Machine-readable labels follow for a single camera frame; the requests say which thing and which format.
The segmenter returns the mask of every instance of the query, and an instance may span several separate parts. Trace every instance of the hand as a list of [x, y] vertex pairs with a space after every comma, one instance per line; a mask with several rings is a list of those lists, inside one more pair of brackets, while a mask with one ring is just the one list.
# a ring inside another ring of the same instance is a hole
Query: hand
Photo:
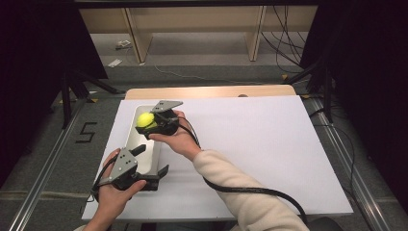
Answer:
[[[186, 117], [183, 112], [173, 110], [179, 117], [179, 122], [184, 127], [191, 129], [186, 122]], [[172, 136], [166, 136], [162, 134], [150, 134], [149, 139], [153, 141], [162, 141], [167, 143], [171, 149], [189, 160], [194, 160], [194, 157], [201, 151], [201, 148], [195, 143], [190, 134], [179, 127], [177, 132]]]
[[[120, 148], [113, 151], [105, 160], [104, 166], [116, 154], [120, 152]], [[103, 174], [103, 178], [109, 177], [113, 164], [110, 164]], [[146, 185], [145, 180], [135, 182], [126, 191], [117, 190], [113, 185], [104, 185], [99, 189], [99, 205], [95, 215], [84, 230], [107, 230], [108, 227], [115, 221], [125, 209], [126, 202], [132, 198], [134, 194], [139, 192]]]

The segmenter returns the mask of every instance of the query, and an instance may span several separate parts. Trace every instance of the sleeve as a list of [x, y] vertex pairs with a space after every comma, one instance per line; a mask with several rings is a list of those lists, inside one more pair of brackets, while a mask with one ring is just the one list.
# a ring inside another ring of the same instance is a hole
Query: sleeve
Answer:
[[[197, 172], [224, 187], [263, 187], [214, 150], [201, 151], [193, 160]], [[241, 230], [308, 230], [302, 220], [276, 196], [217, 192]]]

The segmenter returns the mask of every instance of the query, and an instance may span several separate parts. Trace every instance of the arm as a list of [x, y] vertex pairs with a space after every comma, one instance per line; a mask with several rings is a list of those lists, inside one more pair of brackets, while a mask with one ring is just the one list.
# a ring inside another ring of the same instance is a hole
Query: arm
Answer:
[[[118, 154], [120, 149], [113, 151], [109, 157], [105, 160], [104, 166], [112, 159], [113, 156]], [[108, 177], [112, 171], [113, 165], [110, 165], [103, 174], [103, 177]], [[135, 182], [126, 191], [119, 191], [112, 185], [104, 185], [99, 189], [99, 204], [95, 215], [90, 222], [84, 227], [80, 227], [76, 230], [107, 230], [112, 223], [114, 223], [117, 216], [119, 216], [125, 209], [126, 202], [132, 198], [134, 194], [139, 192], [146, 181], [140, 180]]]
[[[174, 111], [179, 117], [182, 112]], [[180, 124], [189, 128], [180, 118]], [[192, 137], [179, 128], [173, 136], [151, 134], [151, 140], [167, 143], [173, 151], [192, 161], [198, 173], [225, 187], [263, 187], [257, 180], [233, 166], [222, 154], [202, 151]], [[301, 219], [276, 196], [217, 192], [242, 230], [308, 230]]]

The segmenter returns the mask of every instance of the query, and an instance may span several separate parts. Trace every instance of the tennis ball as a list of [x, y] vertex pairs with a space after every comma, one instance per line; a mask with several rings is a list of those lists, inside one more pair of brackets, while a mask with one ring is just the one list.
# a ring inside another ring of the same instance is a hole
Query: tennis ball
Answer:
[[142, 113], [139, 115], [138, 120], [136, 121], [136, 126], [142, 128], [151, 128], [157, 126], [157, 123], [154, 121], [153, 114]]

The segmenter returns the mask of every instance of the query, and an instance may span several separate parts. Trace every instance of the person's left hand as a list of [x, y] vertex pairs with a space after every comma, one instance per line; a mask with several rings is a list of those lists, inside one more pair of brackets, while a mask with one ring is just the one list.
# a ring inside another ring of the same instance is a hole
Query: person's left hand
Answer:
[[[103, 165], [106, 165], [116, 154], [120, 152], [120, 148], [113, 151], [105, 160]], [[110, 164], [104, 172], [102, 178], [109, 177], [114, 164]], [[126, 202], [132, 198], [134, 194], [139, 192], [146, 185], [145, 180], [135, 182], [126, 191], [117, 190], [113, 185], [104, 185], [99, 189], [99, 206], [92, 220], [84, 230], [106, 230], [125, 209]]]

